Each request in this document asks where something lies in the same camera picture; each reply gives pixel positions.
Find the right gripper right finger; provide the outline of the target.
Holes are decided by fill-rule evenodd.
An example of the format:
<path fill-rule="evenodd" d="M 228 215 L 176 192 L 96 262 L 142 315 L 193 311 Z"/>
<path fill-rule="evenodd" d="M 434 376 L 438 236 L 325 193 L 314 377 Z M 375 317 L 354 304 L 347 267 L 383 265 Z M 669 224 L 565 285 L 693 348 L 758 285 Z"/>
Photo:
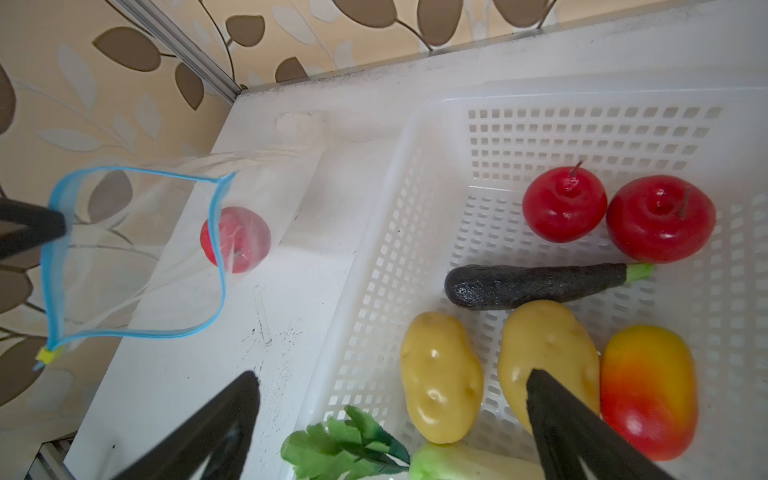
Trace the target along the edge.
<path fill-rule="evenodd" d="M 547 479 L 664 479 L 672 476 L 606 425 L 548 372 L 531 371 L 527 412 Z"/>

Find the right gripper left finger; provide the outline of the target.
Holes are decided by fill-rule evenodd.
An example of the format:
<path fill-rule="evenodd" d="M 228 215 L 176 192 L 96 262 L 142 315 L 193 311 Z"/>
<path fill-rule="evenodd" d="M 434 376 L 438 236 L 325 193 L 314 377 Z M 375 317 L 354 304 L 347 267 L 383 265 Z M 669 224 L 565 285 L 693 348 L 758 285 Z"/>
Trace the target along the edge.
<path fill-rule="evenodd" d="M 260 384 L 245 371 L 119 479 L 238 479 L 260 410 Z"/>

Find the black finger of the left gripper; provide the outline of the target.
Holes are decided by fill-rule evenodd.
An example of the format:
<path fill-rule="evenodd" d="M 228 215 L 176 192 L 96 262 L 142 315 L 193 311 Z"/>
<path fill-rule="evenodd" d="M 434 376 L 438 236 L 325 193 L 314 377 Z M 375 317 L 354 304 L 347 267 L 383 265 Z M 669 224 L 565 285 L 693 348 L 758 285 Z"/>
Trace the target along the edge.
<path fill-rule="evenodd" d="M 22 254 L 66 234 L 62 213 L 26 202 L 1 199 L 1 259 Z"/>

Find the clear zip top bag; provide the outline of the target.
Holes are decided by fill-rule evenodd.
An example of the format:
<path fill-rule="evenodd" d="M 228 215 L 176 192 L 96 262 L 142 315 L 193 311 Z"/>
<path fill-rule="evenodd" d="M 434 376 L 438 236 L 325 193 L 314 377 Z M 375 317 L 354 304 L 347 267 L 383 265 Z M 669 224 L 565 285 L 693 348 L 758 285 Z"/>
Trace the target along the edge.
<path fill-rule="evenodd" d="M 221 211 L 243 207 L 261 216 L 271 251 L 330 142 L 327 124 L 311 113 L 282 115 L 276 127 L 278 141 L 266 149 L 187 157 L 164 168 L 96 166 L 56 184 L 48 206 L 64 215 L 66 234 L 41 252 L 48 339 L 39 367 L 90 338 L 183 338 L 220 316 L 228 292 L 257 268 L 226 271 Z"/>

